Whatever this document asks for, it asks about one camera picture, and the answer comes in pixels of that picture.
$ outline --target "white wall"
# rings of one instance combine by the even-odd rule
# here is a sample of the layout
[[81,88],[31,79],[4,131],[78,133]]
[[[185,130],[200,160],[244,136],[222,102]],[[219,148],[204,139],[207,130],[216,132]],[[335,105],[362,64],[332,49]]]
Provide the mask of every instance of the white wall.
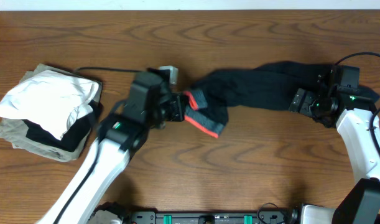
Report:
[[380,0],[0,0],[0,11],[380,9]]

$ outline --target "green connector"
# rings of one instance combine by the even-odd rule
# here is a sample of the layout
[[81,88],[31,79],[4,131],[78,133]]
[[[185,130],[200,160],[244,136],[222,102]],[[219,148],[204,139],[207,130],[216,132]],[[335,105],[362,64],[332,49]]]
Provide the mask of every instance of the green connector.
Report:
[[172,216],[164,215],[164,224],[172,224]]
[[252,224],[252,215],[244,216],[244,224]]

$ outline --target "wood grain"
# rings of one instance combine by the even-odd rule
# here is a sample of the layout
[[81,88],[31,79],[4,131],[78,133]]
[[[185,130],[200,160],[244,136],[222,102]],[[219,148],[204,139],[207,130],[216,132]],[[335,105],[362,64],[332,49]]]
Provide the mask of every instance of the wood grain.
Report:
[[[67,70],[175,65],[183,89],[216,68],[333,63],[359,51],[380,53],[380,11],[0,12],[0,100],[38,63]],[[380,93],[380,59],[346,62],[361,68],[361,84]],[[132,80],[114,72],[86,75],[103,81],[105,111],[127,96]],[[161,211],[255,210],[265,202],[335,207],[353,188],[336,130],[285,111],[239,106],[229,115],[219,139],[187,123],[151,131],[102,202]],[[0,140],[0,223],[38,220],[86,152],[61,163]]]

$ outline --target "white cloth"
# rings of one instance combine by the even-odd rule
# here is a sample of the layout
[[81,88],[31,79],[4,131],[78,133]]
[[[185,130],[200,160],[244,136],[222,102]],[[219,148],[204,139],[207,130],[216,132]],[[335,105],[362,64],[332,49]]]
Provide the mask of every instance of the white cloth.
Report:
[[8,91],[0,117],[28,119],[61,140],[77,119],[93,111],[88,103],[98,88],[94,81],[47,70]]

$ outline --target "cable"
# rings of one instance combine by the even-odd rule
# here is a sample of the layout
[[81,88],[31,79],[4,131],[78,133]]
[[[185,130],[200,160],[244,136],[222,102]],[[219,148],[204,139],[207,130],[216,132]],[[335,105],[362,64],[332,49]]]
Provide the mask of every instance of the cable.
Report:
[[[373,55],[373,56],[377,56],[377,57],[380,58],[380,54],[378,54],[378,53],[374,53],[374,52],[359,52],[359,53],[355,53],[355,54],[351,54],[351,55],[345,56],[344,58],[340,59],[337,63],[335,63],[335,65],[338,65],[340,62],[342,62],[342,61],[344,61],[344,60],[346,60],[348,58],[351,58],[351,57],[354,57],[354,56],[359,56],[359,55]],[[375,129],[376,128],[374,127],[374,120],[375,120],[375,117],[378,115],[379,112],[380,112],[380,108],[377,109],[375,111],[375,113],[372,114],[372,117],[369,120],[369,131],[371,132],[372,142],[374,143],[376,151],[378,152],[379,157],[380,157],[380,146],[379,146],[378,140],[376,139],[376,136],[375,136]]]
[[[130,69],[120,69],[120,68],[103,68],[103,67],[80,67],[80,68],[77,68],[73,71],[74,74],[76,74],[79,70],[85,70],[85,69],[94,69],[94,70],[106,70],[106,71],[114,71],[114,72],[140,72],[138,70],[130,70]],[[117,103],[115,103],[115,105],[113,106],[113,108],[111,109],[111,111],[109,112],[110,114],[111,113],[114,113],[118,108],[119,106],[123,105],[126,103],[126,100],[120,100],[118,101]],[[97,118],[96,118],[96,115],[94,114],[94,116],[89,116],[89,121],[90,121],[90,124],[91,126],[95,126],[96,123],[97,123]],[[91,164],[90,168],[89,168],[89,171],[86,173],[85,177],[82,179],[82,181],[79,183],[78,187],[75,189],[75,191],[71,194],[70,198],[67,200],[67,202],[65,203],[65,205],[63,206],[63,208],[61,209],[60,213],[58,213],[56,219],[54,220],[54,224],[58,224],[61,217],[63,216],[65,210],[68,208],[68,206],[70,205],[71,201],[73,200],[73,198],[75,197],[75,195],[79,192],[79,190],[82,188],[83,184],[85,184],[85,182],[87,181],[87,179],[89,178],[89,176],[91,175],[91,173],[94,171],[96,165],[97,165],[97,162],[98,162],[98,158],[100,156],[100,149],[98,147],[99,143],[100,143],[100,134],[98,132],[98,129],[96,128],[96,139],[98,139],[98,142],[97,142],[97,145],[96,145],[96,157],[95,157],[95,160],[93,161],[93,163]]]
[[351,58],[351,57],[354,57],[354,56],[359,56],[359,55],[373,55],[373,56],[380,57],[380,54],[374,53],[374,52],[358,52],[358,53],[355,53],[355,54],[351,54],[351,55],[345,56],[344,58],[340,59],[337,63],[335,63],[335,65],[340,64],[340,62],[342,62],[342,61],[344,61],[344,60],[346,60],[348,58]]
[[284,212],[282,212],[282,210],[276,204],[271,203],[271,202],[267,202],[267,203],[263,204],[259,208],[259,210],[257,211],[257,218],[259,219],[260,222],[262,222],[263,224],[269,224],[269,223],[266,223],[265,221],[263,221],[262,218],[260,218],[260,212],[262,211],[263,207],[266,206],[266,205],[273,205],[273,206],[275,206],[276,208],[278,208],[278,211],[281,212],[281,214],[287,219],[287,214],[285,214]]
[[74,74],[78,73],[80,70],[104,70],[104,71],[110,71],[110,72],[129,72],[129,73],[135,73],[135,72],[141,72],[140,70],[133,70],[133,69],[121,69],[121,68],[108,68],[108,67],[80,67],[73,71]]
[[380,146],[379,146],[378,140],[376,139],[376,136],[375,136],[375,129],[376,128],[374,127],[374,120],[375,120],[375,117],[378,115],[379,112],[380,112],[380,108],[377,109],[374,114],[372,114],[371,120],[369,121],[369,131],[371,132],[372,141],[374,142],[375,148],[376,148],[376,150],[379,154],[379,157],[380,157]]

